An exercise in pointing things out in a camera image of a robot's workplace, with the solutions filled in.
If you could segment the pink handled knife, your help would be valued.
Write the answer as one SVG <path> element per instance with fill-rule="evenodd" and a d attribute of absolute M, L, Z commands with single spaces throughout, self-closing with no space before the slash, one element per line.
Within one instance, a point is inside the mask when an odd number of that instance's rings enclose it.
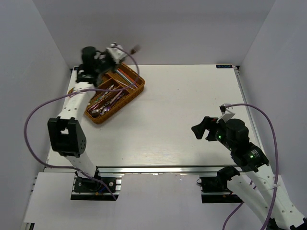
<path fill-rule="evenodd" d="M 108 90 L 111 90 L 114 88 L 114 84 L 110 85 Z M 109 92 L 102 92 L 101 94 L 99 94 L 99 96 L 93 101 L 93 103 L 98 102 L 101 98 L 103 98 L 104 96 L 106 96 Z"/>

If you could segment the green patterned handle utensil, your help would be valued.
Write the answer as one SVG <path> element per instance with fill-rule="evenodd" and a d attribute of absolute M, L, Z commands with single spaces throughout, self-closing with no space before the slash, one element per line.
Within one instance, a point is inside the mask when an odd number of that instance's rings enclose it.
<path fill-rule="evenodd" d="M 93 104 L 88 106 L 87 111 L 91 111 L 96 109 L 102 102 L 104 102 L 108 97 L 110 96 L 111 92 L 108 92 L 107 94 L 102 95 L 100 98 L 98 98 Z"/>

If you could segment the iridescent purple spoon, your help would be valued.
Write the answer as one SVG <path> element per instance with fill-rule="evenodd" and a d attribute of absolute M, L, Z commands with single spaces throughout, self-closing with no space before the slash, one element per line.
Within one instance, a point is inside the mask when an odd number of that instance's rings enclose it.
<path fill-rule="evenodd" d="M 116 96 L 118 96 L 118 98 L 108 107 L 108 111 L 110 111 L 110 109 L 125 95 L 125 93 L 123 91 L 120 91 Z"/>

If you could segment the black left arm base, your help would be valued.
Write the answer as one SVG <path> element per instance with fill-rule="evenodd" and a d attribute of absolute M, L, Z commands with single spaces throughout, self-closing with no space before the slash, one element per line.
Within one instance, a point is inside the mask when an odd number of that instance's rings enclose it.
<path fill-rule="evenodd" d="M 97 173 L 98 180 L 105 185 L 75 173 L 71 190 L 71 200 L 74 201 L 115 201 L 120 193 L 120 174 Z"/>

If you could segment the silver spoon pink handle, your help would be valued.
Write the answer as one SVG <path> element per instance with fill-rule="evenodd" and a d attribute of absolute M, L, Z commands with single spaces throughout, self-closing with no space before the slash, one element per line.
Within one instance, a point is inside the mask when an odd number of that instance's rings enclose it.
<path fill-rule="evenodd" d="M 115 103 L 119 101 L 124 95 L 125 93 L 123 91 L 120 91 L 110 101 L 106 102 L 101 108 L 92 110 L 90 112 L 91 116 L 98 117 L 108 112 L 115 105 Z"/>

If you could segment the red chopstick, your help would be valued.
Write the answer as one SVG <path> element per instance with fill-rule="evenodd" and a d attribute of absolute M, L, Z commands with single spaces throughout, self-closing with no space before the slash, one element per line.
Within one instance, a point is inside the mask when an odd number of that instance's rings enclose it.
<path fill-rule="evenodd" d="M 135 85 L 139 86 L 138 83 L 132 78 L 130 77 L 128 74 L 126 74 L 125 72 L 123 72 L 122 70 L 118 70 L 121 74 L 123 74 L 125 77 L 127 77 L 129 80 L 131 80 L 132 82 L 135 83 Z"/>

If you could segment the rose gold fork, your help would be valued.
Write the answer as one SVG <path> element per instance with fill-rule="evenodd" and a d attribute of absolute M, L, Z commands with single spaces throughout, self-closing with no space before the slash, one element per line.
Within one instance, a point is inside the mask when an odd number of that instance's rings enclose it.
<path fill-rule="evenodd" d="M 135 45 L 125 54 L 124 58 L 135 55 L 137 52 L 139 52 L 140 49 L 141 49 L 140 45 Z"/>

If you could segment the dark handled silver spoon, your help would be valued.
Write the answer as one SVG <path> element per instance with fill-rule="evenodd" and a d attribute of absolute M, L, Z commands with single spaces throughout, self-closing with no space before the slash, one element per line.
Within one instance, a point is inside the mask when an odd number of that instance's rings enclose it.
<path fill-rule="evenodd" d="M 112 98 L 111 100 L 109 100 L 108 102 L 106 102 L 105 104 L 103 104 L 101 107 L 99 107 L 98 109 L 94 109 L 90 112 L 92 117 L 97 117 L 99 115 L 103 115 L 105 112 L 108 111 L 108 107 L 118 98 L 118 96 L 115 96 L 114 98 Z"/>

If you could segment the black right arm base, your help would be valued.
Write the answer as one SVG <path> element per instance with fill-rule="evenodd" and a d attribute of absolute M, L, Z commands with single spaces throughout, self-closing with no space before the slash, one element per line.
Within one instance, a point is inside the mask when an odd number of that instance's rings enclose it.
<path fill-rule="evenodd" d="M 227 188 L 225 182 L 219 182 L 216 177 L 200 177 L 196 181 L 201 188 L 201 201 L 203 204 L 232 204 L 241 203 L 242 200 Z"/>

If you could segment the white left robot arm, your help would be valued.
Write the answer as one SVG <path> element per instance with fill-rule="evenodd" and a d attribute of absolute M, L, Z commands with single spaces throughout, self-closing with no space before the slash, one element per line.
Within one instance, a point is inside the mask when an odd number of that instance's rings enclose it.
<path fill-rule="evenodd" d="M 82 64 L 78 67 L 75 80 L 75 95 L 69 97 L 64 109 L 56 118 L 47 123 L 52 149 L 66 158 L 79 174 L 85 173 L 85 186 L 90 191 L 101 187 L 101 179 L 96 176 L 97 167 L 85 152 L 86 137 L 81 127 L 81 119 L 88 103 L 102 82 L 100 75 L 116 66 L 112 56 L 105 50 L 100 52 L 92 46 L 82 49 Z"/>

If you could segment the clear white chopstick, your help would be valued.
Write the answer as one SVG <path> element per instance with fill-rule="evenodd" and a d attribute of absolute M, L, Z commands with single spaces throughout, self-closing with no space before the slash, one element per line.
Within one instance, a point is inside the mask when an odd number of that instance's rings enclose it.
<path fill-rule="evenodd" d="M 118 81 L 118 80 L 116 80 L 116 79 L 115 79 L 115 81 L 116 81 L 117 83 L 119 83 L 120 85 L 125 86 L 127 89 L 132 89 L 133 91 L 135 90 L 135 88 L 130 87 L 130 86 L 128 86 L 128 85 L 126 85 L 126 84 L 124 84 L 124 83 L 123 83 L 123 82 L 121 82 L 121 81 Z"/>

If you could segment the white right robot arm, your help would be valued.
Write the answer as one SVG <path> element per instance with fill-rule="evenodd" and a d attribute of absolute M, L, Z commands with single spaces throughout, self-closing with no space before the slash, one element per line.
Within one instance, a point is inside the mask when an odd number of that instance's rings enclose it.
<path fill-rule="evenodd" d="M 216 184 L 222 191 L 232 191 L 259 218 L 268 230 L 305 230 L 307 218 L 294 206 L 288 194 L 276 182 L 268 159 L 262 150 L 249 140 L 249 129 L 240 119 L 206 116 L 191 128 L 196 139 L 208 131 L 207 141 L 218 141 L 231 154 L 235 164 L 254 183 L 256 189 L 244 180 L 233 166 L 217 172 Z"/>

